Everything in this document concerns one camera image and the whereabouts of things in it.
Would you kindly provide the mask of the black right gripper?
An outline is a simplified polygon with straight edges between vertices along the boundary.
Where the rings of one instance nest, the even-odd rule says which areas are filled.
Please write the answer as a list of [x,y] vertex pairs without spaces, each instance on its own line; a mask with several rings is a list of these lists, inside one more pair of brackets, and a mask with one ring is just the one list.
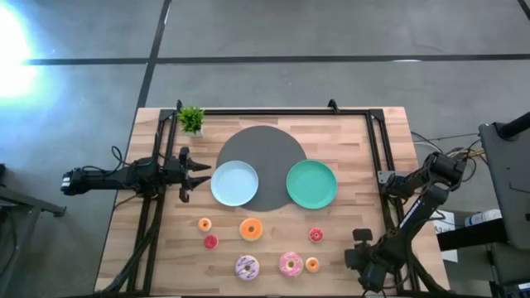
[[359,273],[358,282],[365,290],[380,292],[383,289],[388,269],[375,253],[374,246],[361,242],[346,249],[344,263]]

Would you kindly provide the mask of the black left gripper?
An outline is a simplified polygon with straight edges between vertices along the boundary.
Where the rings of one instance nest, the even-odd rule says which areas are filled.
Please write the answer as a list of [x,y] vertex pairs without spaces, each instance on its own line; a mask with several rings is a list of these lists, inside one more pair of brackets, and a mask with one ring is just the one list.
[[[189,178],[189,159],[190,159],[190,149],[188,147],[182,147],[179,151],[178,157],[169,156],[164,160],[164,165],[168,161],[178,161],[180,163],[180,175],[176,180],[167,180],[163,173],[164,183],[166,185],[180,185],[179,190],[179,199],[183,203],[188,203],[190,201],[190,196],[188,191],[196,188],[200,184],[211,179],[210,176],[200,176],[200,177],[191,177]],[[206,164],[201,164],[198,162],[191,161],[190,169],[192,171],[204,171],[210,169],[211,166]]]

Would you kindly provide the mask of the large pink sprinkled donut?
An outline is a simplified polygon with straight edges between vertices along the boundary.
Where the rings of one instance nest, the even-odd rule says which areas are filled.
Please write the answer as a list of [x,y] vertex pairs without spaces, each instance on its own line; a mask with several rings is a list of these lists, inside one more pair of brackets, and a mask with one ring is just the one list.
[[303,261],[296,252],[285,252],[280,257],[279,270],[285,277],[299,276],[303,267]]

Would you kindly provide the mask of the large purple striped donut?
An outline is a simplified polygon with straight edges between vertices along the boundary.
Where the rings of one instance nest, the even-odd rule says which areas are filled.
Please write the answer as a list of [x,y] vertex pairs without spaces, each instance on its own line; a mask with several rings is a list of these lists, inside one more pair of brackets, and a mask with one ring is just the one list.
[[251,281],[259,275],[260,264],[254,256],[243,255],[236,261],[234,271],[240,279]]

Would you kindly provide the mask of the light blue plate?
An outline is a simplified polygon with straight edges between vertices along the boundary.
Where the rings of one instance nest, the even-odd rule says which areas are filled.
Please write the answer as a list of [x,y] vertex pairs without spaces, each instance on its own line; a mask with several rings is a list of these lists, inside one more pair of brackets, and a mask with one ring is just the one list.
[[244,161],[227,161],[218,166],[211,178],[214,198],[229,207],[248,203],[258,192],[258,174]]

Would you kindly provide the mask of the small green potted plant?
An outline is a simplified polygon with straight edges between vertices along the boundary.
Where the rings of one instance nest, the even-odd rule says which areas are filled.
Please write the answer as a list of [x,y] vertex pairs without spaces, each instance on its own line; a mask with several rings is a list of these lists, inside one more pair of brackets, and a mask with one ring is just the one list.
[[202,108],[196,106],[182,107],[178,115],[182,132],[192,137],[201,137],[204,115],[205,111]]

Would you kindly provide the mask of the round dark grey mat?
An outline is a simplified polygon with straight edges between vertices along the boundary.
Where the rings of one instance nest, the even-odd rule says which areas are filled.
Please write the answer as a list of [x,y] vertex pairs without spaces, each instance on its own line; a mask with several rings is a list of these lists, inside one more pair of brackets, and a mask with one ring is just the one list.
[[267,212],[291,203],[287,173],[305,159],[301,144],[290,134],[275,127],[256,126],[235,133],[222,147],[216,165],[244,161],[252,166],[258,174],[257,194],[243,208]]

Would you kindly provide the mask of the large orange donut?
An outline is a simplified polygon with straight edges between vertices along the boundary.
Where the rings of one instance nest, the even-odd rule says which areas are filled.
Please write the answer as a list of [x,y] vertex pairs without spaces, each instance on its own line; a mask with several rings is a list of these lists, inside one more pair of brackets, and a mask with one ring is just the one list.
[[259,219],[256,218],[245,219],[239,225],[239,233],[246,241],[256,241],[260,239],[263,234],[263,224]]

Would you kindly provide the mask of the white paper sheet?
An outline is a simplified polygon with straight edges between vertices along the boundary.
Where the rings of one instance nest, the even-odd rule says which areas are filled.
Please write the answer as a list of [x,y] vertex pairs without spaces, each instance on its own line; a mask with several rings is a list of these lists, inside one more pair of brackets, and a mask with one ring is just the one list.
[[[436,234],[454,231],[458,225],[455,223],[455,215],[452,212],[436,210],[431,216]],[[456,249],[443,251],[442,259],[448,262],[458,262],[458,252]]]

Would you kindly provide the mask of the black shelf board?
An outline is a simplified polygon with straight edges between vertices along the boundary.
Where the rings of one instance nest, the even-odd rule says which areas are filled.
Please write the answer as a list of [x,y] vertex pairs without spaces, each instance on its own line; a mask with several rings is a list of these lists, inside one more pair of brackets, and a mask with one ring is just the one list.
[[436,236],[442,252],[490,243],[508,243],[508,236],[502,219],[458,228],[439,233]]

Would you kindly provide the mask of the white bottle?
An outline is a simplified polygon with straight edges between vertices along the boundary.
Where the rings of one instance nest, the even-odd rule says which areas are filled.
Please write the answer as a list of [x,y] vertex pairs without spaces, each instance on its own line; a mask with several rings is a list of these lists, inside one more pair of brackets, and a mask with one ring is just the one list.
[[465,226],[473,226],[476,224],[482,224],[496,219],[501,219],[502,214],[499,209],[490,209],[477,214],[472,214],[465,219]]

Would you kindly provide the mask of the grey cart panel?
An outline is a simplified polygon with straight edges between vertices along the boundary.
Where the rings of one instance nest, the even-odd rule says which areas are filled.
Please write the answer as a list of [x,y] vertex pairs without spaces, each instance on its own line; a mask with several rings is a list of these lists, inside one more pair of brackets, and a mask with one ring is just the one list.
[[530,250],[530,129],[512,142],[492,124],[480,125],[479,134],[508,241]]

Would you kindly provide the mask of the grey metal stand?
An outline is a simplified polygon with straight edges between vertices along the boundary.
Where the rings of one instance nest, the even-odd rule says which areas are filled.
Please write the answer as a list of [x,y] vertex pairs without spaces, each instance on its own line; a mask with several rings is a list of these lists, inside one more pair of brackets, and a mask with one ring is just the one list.
[[62,217],[66,207],[0,185],[0,233],[10,232],[0,239],[0,298],[7,298],[7,292],[14,281],[22,256],[26,253],[42,212]]

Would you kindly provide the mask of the black pole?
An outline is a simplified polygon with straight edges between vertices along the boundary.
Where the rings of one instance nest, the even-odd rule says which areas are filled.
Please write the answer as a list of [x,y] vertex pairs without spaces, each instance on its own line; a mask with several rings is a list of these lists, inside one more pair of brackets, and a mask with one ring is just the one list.
[[497,133],[504,140],[512,140],[528,128],[530,128],[530,112],[525,113],[509,123],[496,124]]

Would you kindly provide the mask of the black aluminium table frame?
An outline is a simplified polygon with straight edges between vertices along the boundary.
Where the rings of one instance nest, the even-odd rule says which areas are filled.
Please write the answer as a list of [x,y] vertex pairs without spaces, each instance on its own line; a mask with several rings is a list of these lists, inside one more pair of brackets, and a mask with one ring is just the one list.
[[[240,207],[224,207],[214,200],[209,183],[179,199],[172,186],[161,208],[157,245],[142,260],[143,275],[151,279],[154,296],[358,296],[362,287],[356,272],[348,269],[344,252],[353,244],[352,231],[369,228],[374,236],[394,226],[395,209],[379,194],[376,176],[388,169],[413,170],[417,156],[407,115],[402,107],[385,108],[209,108],[203,137],[175,134],[176,147],[189,147],[194,161],[211,166],[212,176],[221,146],[236,132],[254,126],[275,127],[290,133],[306,154],[324,162],[336,174],[335,200],[320,210],[288,204],[261,213],[262,237],[244,240],[239,225],[251,216]],[[212,222],[209,232],[198,221]],[[324,237],[313,243],[311,228]],[[204,239],[215,235],[219,245],[207,249]],[[280,273],[285,252],[303,261],[297,277]],[[244,281],[236,276],[236,261],[243,255],[257,258],[259,275]],[[320,261],[320,270],[308,272],[308,257]]]

